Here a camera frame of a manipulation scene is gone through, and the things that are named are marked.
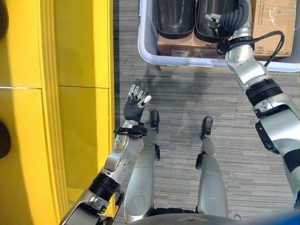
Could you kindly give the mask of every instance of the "black cable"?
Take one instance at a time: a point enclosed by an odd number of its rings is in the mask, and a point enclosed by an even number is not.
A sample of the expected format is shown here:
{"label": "black cable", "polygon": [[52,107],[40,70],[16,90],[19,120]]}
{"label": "black cable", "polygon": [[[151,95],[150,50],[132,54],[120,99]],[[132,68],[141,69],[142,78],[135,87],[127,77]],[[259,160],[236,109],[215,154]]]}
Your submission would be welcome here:
{"label": "black cable", "polygon": [[260,40],[263,40],[263,39],[266,39],[266,38],[269,38],[269,37],[272,37],[274,35],[280,35],[280,41],[275,49],[275,51],[273,52],[273,54],[270,56],[270,58],[266,61],[266,63],[264,64],[265,67],[267,67],[269,65],[269,63],[275,58],[275,56],[278,54],[278,52],[280,51],[280,49],[282,48],[284,42],[285,42],[285,35],[283,34],[283,32],[279,31],[279,30],[276,30],[276,31],[272,31],[270,33],[267,33],[265,35],[262,35],[261,37],[258,37],[258,38],[255,38],[253,40],[249,40],[249,41],[245,41],[245,42],[240,42],[240,43],[235,43],[235,44],[232,44],[227,50],[226,52],[232,50],[233,48],[235,47],[238,47],[238,46],[242,46],[242,45],[251,45],[251,44],[254,44]]}

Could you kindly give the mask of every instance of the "black knob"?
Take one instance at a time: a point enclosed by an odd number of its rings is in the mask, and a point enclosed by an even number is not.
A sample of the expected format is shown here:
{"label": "black knob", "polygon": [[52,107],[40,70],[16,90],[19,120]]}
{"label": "black knob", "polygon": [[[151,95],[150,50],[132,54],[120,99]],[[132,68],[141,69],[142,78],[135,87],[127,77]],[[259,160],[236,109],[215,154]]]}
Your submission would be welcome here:
{"label": "black knob", "polygon": [[0,158],[5,157],[10,149],[10,135],[6,126],[0,122]]}

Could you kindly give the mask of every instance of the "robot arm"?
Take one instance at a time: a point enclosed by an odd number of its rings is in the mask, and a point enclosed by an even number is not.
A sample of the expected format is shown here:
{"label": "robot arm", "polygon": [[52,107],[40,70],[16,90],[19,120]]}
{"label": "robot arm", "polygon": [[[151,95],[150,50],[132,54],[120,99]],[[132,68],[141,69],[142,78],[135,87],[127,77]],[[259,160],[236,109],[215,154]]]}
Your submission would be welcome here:
{"label": "robot arm", "polygon": [[151,100],[146,92],[142,80],[136,80],[131,86],[124,107],[126,121],[123,127],[115,130],[117,136],[111,154],[90,187],[84,190],[60,225],[101,224],[98,214],[106,211],[117,187],[132,171],[139,138],[147,134],[147,129],[140,123],[143,109]]}
{"label": "robot arm", "polygon": [[[292,193],[299,202],[300,190],[300,111],[296,104],[275,83],[265,66],[253,57],[251,37],[251,3],[239,0],[239,6],[226,15],[210,14],[206,18],[233,31],[231,41],[218,44],[218,52],[226,53],[228,67],[253,105],[259,122],[255,127],[264,146],[280,154]],[[283,45],[282,36],[276,51]]]}

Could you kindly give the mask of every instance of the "robot finger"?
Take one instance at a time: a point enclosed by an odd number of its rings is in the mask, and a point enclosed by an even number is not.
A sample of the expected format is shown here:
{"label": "robot finger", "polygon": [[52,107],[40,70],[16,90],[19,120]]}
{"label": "robot finger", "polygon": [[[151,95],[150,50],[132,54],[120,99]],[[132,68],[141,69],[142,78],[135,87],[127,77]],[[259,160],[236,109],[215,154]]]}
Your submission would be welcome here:
{"label": "robot finger", "polygon": [[151,101],[151,99],[152,99],[151,95],[148,95],[145,98],[143,98],[137,105],[141,109],[143,109]]}

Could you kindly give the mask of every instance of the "plastic storage bin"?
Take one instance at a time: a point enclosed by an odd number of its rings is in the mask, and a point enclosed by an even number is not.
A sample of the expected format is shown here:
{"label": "plastic storage bin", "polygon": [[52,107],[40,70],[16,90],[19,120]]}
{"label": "plastic storage bin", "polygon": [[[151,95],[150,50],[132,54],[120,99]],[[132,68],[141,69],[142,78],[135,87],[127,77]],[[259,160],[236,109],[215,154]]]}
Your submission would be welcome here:
{"label": "plastic storage bin", "polygon": [[[292,55],[288,58],[271,62],[267,69],[279,72],[300,71],[300,29],[299,29],[299,1],[297,1],[297,16],[295,24]],[[156,22],[155,0],[140,0],[140,24],[138,33],[138,51],[141,57],[148,63],[171,67],[198,67],[198,68],[228,68],[224,59],[208,58],[184,58],[173,56],[161,56],[158,54],[158,30]]]}

